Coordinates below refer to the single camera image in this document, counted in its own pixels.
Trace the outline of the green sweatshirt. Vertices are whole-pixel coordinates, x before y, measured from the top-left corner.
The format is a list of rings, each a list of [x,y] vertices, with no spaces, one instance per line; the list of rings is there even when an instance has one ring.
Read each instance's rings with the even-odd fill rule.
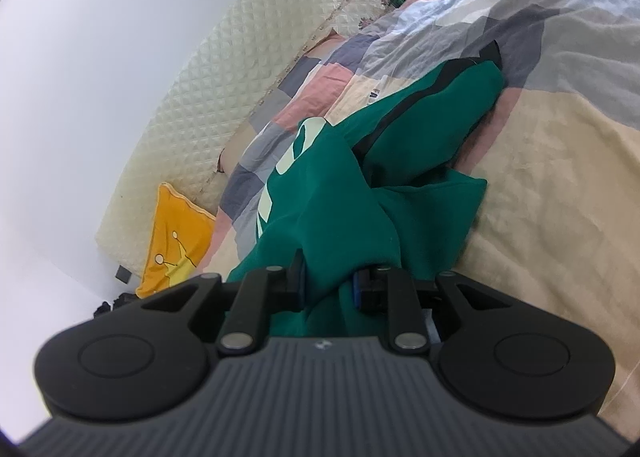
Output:
[[[368,266],[433,279],[457,261],[487,188],[454,169],[506,79],[496,43],[442,62],[337,124],[308,118],[258,201],[256,243],[233,269],[306,265],[305,305],[270,317],[275,337],[371,336],[350,278]]]

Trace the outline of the black clothes pile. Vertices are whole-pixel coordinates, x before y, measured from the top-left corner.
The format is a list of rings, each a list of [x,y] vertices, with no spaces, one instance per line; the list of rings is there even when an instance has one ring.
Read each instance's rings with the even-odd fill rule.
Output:
[[[125,305],[137,302],[139,298],[134,293],[122,292],[112,302],[103,301],[93,312],[93,317],[97,318],[107,313],[116,311]]]

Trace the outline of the yellow crown pillow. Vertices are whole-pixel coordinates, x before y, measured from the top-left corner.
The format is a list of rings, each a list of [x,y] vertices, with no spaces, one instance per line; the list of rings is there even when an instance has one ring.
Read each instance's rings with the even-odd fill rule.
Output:
[[[161,183],[137,297],[145,299],[186,281],[206,255],[215,224],[213,214]]]

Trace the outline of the patchwork plaid duvet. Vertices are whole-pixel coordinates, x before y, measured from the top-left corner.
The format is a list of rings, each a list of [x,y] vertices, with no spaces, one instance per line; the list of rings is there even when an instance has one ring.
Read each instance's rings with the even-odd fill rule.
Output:
[[[616,359],[602,417],[639,435],[639,0],[409,0],[270,96],[221,155],[200,269],[255,241],[259,194],[299,120],[337,123],[442,61],[497,42],[506,89],[456,162],[487,180],[457,268],[593,329]]]

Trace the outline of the cream quilted headboard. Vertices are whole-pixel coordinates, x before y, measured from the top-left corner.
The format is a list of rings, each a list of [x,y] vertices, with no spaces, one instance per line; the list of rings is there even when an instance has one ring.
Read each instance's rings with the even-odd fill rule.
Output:
[[[354,35],[384,0],[236,0],[178,73],[116,184],[96,243],[131,273],[143,271],[158,185],[217,209],[221,151],[296,62],[336,31]]]

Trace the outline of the dark wall socket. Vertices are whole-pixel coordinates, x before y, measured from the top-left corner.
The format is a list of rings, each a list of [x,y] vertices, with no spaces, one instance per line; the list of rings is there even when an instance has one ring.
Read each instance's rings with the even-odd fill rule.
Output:
[[[130,272],[129,269],[126,269],[126,267],[121,265],[117,267],[115,278],[118,281],[121,281],[123,284],[128,285],[131,279],[131,276],[132,276],[132,273]]]

